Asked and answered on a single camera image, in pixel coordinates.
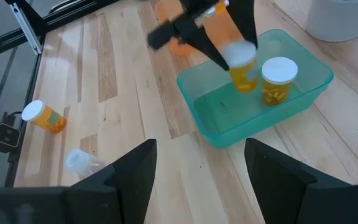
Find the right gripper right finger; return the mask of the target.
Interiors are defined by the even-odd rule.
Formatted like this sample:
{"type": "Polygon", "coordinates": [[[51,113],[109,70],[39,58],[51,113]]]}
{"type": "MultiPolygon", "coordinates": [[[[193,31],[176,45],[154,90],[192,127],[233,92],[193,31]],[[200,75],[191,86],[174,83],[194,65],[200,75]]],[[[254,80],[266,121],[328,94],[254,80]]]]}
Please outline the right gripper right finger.
{"type": "Polygon", "coordinates": [[[266,224],[358,224],[358,185],[254,138],[246,139],[244,157],[266,224]]]}

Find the small orange pill bottle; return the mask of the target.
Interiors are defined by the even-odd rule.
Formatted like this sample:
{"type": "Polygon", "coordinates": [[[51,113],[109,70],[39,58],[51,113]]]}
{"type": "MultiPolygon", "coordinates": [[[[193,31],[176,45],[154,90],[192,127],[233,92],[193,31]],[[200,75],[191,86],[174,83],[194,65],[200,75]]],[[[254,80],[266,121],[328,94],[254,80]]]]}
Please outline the small orange pill bottle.
{"type": "Polygon", "coordinates": [[[229,67],[234,86],[239,92],[248,93],[258,84],[257,48],[248,41],[242,40],[225,46],[222,56],[229,67]]]}

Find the orange mat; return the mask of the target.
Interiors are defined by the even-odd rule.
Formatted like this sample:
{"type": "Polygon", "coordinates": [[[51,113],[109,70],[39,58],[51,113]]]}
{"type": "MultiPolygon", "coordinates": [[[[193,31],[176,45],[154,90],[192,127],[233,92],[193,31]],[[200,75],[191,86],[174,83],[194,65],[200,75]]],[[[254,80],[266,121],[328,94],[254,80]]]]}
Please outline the orange mat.
{"type": "MultiPolygon", "coordinates": [[[[166,20],[173,20],[183,12],[183,8],[179,0],[160,0],[156,4],[154,12],[158,23],[161,24],[166,20]]],[[[213,6],[208,9],[197,18],[196,23],[199,26],[204,25],[208,37],[219,49],[230,42],[242,40],[241,33],[236,28],[230,15],[220,7],[213,6]]],[[[168,43],[168,48],[176,56],[187,56],[197,51],[188,44],[180,43],[176,37],[173,37],[168,43]]]]}

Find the orange bottle with yellow capsules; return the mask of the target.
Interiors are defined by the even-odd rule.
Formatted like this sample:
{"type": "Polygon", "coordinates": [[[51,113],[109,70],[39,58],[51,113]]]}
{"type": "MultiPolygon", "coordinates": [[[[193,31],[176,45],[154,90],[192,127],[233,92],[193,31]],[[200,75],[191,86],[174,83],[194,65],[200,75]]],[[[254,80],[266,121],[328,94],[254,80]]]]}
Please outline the orange bottle with yellow capsules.
{"type": "Polygon", "coordinates": [[[261,74],[262,101],[266,105],[277,106],[288,98],[298,75],[298,65],[290,58],[274,57],[262,65],[261,74]]]}

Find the large orange capsule bottle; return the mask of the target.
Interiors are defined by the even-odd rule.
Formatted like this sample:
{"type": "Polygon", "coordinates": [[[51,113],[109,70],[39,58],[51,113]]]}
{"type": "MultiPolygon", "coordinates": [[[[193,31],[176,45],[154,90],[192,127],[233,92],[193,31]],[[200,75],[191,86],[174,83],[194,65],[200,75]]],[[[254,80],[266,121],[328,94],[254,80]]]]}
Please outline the large orange capsule bottle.
{"type": "Polygon", "coordinates": [[[41,100],[30,102],[21,112],[22,120],[51,133],[59,133],[66,126],[66,119],[41,100]]]}

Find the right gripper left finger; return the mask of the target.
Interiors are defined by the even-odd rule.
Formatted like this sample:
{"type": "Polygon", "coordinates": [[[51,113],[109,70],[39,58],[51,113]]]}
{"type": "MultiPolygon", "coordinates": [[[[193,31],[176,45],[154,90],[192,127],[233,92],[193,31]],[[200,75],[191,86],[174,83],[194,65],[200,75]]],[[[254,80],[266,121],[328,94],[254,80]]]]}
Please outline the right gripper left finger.
{"type": "Polygon", "coordinates": [[[156,164],[148,139],[69,187],[0,187],[0,224],[143,224],[156,164]]]}

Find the black aluminium table frame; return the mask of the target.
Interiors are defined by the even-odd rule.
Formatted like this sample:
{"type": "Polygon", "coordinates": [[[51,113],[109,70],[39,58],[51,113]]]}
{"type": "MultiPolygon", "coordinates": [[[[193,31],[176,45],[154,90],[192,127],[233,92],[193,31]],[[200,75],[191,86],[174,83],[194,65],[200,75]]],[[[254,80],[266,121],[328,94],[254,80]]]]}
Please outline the black aluminium table frame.
{"type": "MultiPolygon", "coordinates": [[[[10,3],[17,3],[27,16],[45,52],[46,35],[118,0],[0,0],[0,122],[16,117],[14,127],[25,132],[19,112],[34,95],[41,55],[27,41],[10,3]]],[[[21,147],[0,152],[0,187],[14,183],[21,147]]]]}

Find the teal translucent plastic bin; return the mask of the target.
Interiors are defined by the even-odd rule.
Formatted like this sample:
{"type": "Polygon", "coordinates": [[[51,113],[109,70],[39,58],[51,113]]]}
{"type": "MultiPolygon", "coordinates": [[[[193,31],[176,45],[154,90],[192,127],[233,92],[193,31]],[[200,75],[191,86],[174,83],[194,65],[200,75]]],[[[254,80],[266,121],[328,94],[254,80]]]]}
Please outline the teal translucent plastic bin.
{"type": "Polygon", "coordinates": [[[219,65],[207,60],[185,70],[177,85],[204,138],[216,148],[229,147],[259,131],[307,110],[327,89],[333,70],[284,30],[258,36],[257,69],[273,57],[286,57],[298,65],[298,75],[287,100],[278,106],[262,102],[262,87],[240,93],[219,65]]]}

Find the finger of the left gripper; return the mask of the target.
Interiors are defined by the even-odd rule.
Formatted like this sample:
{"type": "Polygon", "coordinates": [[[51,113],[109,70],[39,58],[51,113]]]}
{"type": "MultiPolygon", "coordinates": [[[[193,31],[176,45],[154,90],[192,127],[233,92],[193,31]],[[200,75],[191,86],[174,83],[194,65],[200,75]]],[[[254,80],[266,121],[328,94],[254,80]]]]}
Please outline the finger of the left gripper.
{"type": "Polygon", "coordinates": [[[254,1],[255,0],[229,0],[227,11],[244,40],[251,42],[258,48],[254,1]]]}
{"type": "Polygon", "coordinates": [[[198,27],[194,19],[190,16],[181,14],[173,21],[166,20],[158,25],[154,30],[148,33],[147,43],[152,49],[158,50],[166,45],[172,37],[178,37],[185,44],[202,52],[223,70],[229,70],[228,64],[208,37],[204,26],[198,27]]]}

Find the clear bottle with pink pills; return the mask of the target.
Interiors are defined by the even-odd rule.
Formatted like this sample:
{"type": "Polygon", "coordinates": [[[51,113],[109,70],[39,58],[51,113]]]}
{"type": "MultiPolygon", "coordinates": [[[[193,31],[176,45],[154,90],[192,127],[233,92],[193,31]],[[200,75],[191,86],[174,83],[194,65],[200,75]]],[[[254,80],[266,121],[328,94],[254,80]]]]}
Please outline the clear bottle with pink pills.
{"type": "Polygon", "coordinates": [[[80,149],[72,150],[66,156],[64,165],[80,177],[89,177],[107,166],[100,158],[80,149]]]}

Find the silver aluminium bracket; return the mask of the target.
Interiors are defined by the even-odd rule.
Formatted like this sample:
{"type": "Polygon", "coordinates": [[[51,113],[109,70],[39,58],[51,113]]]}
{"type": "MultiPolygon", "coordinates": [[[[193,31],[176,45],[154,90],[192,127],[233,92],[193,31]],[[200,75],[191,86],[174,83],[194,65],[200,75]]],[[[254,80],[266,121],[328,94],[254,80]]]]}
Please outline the silver aluminium bracket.
{"type": "Polygon", "coordinates": [[[30,22],[28,21],[27,16],[24,14],[24,11],[17,5],[17,3],[10,3],[10,8],[14,13],[14,16],[18,21],[27,41],[32,47],[32,50],[36,55],[40,55],[42,53],[42,46],[30,22]]]}

